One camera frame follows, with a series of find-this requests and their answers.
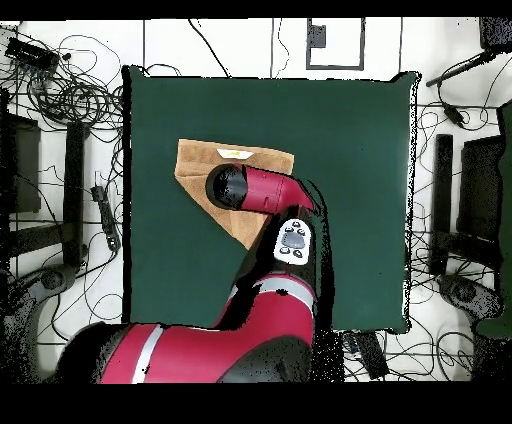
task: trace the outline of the black border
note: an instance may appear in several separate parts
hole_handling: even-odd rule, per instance
[[[132,114],[132,80],[130,66],[121,68],[123,77],[123,303],[122,322],[130,322],[132,309],[132,150],[131,150],[131,114]]]

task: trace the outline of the silver stripe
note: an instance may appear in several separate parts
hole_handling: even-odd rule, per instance
[[[236,294],[237,291],[238,291],[238,287],[233,286],[233,288],[231,289],[231,293],[229,294],[228,300],[231,299]]]
[[[146,372],[149,366],[149,361],[151,360],[151,355],[153,350],[155,349],[156,343],[158,339],[164,332],[164,329],[161,325],[157,325],[155,329],[151,332],[146,343],[142,347],[142,351],[140,352],[139,360],[137,361],[137,365],[135,366],[135,372],[133,373],[132,384],[144,383],[146,378]]]
[[[313,295],[311,292],[297,281],[290,280],[282,277],[271,277],[265,280],[258,281],[256,284],[261,284],[260,293],[275,292],[279,289],[286,290],[289,295],[299,299],[310,310],[313,308]]]

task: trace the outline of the green mat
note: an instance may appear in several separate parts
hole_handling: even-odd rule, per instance
[[[415,73],[373,82],[124,72],[131,321],[212,325],[246,253],[175,181],[177,142],[188,138],[294,154],[294,176],[313,181],[327,201],[335,328],[407,331],[404,229],[417,80]]]

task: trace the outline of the red robot arm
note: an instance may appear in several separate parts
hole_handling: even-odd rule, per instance
[[[313,202],[290,176],[214,169],[215,205],[269,214],[211,328],[94,324],[66,346],[54,381],[172,383],[306,381],[314,334]]]

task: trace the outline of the brown paper bag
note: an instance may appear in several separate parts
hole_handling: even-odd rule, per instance
[[[230,151],[227,152],[229,157],[223,158],[217,149]],[[247,159],[236,159],[236,157],[243,157],[243,152],[250,152],[252,156]],[[226,163],[242,163],[290,175],[293,160],[293,155],[278,150],[180,139],[174,176],[192,199],[231,236],[249,249],[263,226],[266,215],[256,212],[227,211],[214,206],[206,196],[206,178],[213,168]]]

